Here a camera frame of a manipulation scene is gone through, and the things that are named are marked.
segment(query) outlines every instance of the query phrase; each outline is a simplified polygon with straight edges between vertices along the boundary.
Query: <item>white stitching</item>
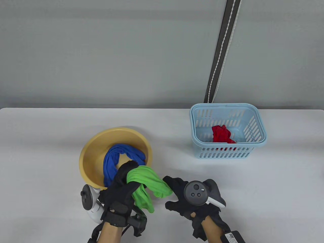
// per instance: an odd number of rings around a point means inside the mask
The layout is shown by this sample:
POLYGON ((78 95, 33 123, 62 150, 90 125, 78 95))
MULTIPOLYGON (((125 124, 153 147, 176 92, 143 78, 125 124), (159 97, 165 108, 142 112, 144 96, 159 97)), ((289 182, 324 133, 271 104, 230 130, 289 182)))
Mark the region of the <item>white stitching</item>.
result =
POLYGON ((223 41, 222 41, 222 44, 221 44, 221 49, 220 49, 220 51, 219 51, 219 55, 218 55, 218 60, 217 60, 217 63, 216 63, 216 67, 215 67, 215 70, 214 70, 214 73, 213 73, 212 79, 211 79, 211 81, 210 81, 210 86, 209 86, 209 91, 208 91, 208 100, 207 100, 207 103, 209 103, 210 90, 211 90, 211 88, 212 88, 212 83, 213 83, 214 75, 215 75, 215 72, 216 72, 216 69, 217 69, 217 66, 218 66, 218 63, 219 63, 219 59, 221 58, 222 49, 223 49, 223 44, 224 44, 224 41, 225 41, 225 38, 226 38, 226 34, 227 34, 227 31, 228 31, 229 23, 231 22, 231 17, 232 17, 232 13, 233 13, 233 9, 234 9, 235 2, 236 2, 236 0, 234 0, 233 5, 232 5, 231 14, 229 15, 229 19, 228 19, 228 23, 227 23, 227 27, 226 27, 225 35, 224 35, 224 38, 223 38, 223 41))
POLYGON ((219 84, 221 82, 221 78, 222 78, 222 74, 223 74, 223 69, 224 69, 224 65, 225 65, 225 61, 226 61, 228 49, 229 49, 229 46, 230 46, 231 41, 232 41, 232 38, 233 38, 233 33, 234 33, 234 30, 235 30, 236 21, 237 21, 238 13, 240 11, 241 3, 242 3, 242 1, 240 1, 240 4, 238 6, 238 10, 237 10, 236 17, 235 17, 235 21, 234 21, 233 30, 232 30, 231 37, 230 37, 229 42, 228 42, 228 46, 227 46, 227 50, 226 50, 226 53, 225 53, 225 57, 224 57, 224 61, 223 61, 222 69, 221 69, 221 73, 220 73, 219 78, 218 78, 218 83, 216 85, 216 91, 214 93, 214 97, 213 97, 212 103, 214 102, 214 99, 216 97, 216 94, 217 94, 217 91, 218 91, 218 88, 219 88, 219 84))

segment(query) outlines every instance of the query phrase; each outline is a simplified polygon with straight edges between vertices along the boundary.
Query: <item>yellow basin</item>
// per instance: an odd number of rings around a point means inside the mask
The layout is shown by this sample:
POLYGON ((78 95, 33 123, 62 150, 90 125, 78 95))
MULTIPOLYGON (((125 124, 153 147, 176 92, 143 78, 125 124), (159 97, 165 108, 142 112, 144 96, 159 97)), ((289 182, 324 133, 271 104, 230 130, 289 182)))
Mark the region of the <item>yellow basin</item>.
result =
MULTIPOLYGON (((146 157, 147 166, 152 164, 152 148, 147 139, 139 132, 125 127, 104 130, 83 147, 79 158, 79 169, 84 181, 101 190, 107 189, 103 184, 103 159, 115 144, 128 144, 141 150, 146 157)), ((117 168, 131 160, 125 154, 120 155, 117 168)))

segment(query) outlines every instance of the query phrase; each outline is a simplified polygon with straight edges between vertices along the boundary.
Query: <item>forearm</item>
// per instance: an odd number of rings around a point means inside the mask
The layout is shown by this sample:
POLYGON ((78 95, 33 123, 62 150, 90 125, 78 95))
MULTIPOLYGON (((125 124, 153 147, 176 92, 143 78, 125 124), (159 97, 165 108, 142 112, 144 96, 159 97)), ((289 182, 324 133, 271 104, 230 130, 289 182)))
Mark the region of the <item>forearm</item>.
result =
POLYGON ((202 221, 202 227, 205 231, 208 243, 222 243, 221 236, 224 231, 218 227, 211 217, 207 216, 204 221, 202 221))
POLYGON ((100 233, 98 243, 120 243, 122 228, 112 226, 105 222, 100 233))

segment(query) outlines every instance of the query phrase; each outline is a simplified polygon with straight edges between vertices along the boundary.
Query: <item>light blue basket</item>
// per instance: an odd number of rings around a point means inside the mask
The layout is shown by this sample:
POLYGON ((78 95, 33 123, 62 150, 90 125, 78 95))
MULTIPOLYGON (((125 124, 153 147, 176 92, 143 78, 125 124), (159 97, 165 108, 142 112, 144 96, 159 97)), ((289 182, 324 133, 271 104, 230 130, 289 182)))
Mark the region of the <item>light blue basket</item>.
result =
POLYGON ((241 159, 267 142, 258 109, 246 103, 203 103, 190 109, 191 136, 199 159, 241 159), (212 127, 226 125, 236 144, 213 143, 212 127))

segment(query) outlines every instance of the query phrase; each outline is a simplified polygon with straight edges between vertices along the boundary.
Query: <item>hand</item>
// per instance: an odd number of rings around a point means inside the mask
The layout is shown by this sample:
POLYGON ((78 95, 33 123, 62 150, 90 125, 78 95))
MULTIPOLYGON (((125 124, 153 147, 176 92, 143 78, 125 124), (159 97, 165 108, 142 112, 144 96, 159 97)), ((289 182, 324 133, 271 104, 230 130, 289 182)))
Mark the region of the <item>hand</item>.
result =
POLYGON ((228 225, 222 221, 221 217, 219 216, 220 209, 218 207, 212 205, 211 203, 204 204, 202 206, 193 206, 187 202, 184 197, 184 188, 188 184, 188 181, 183 181, 181 178, 171 178, 169 176, 164 177, 163 180, 178 197, 177 202, 166 202, 165 208, 170 211, 176 211, 181 216, 185 216, 187 219, 192 220, 192 227, 194 229, 193 235, 196 238, 206 240, 206 235, 201 226, 201 222, 205 220, 207 216, 210 216, 215 224, 222 228, 225 232, 230 231, 228 225))
POLYGON ((116 227, 126 227, 127 219, 131 215, 134 199, 132 194, 140 186, 138 182, 126 183, 127 173, 138 167, 135 161, 123 164, 113 182, 106 190, 100 192, 99 201, 104 204, 101 220, 116 227))

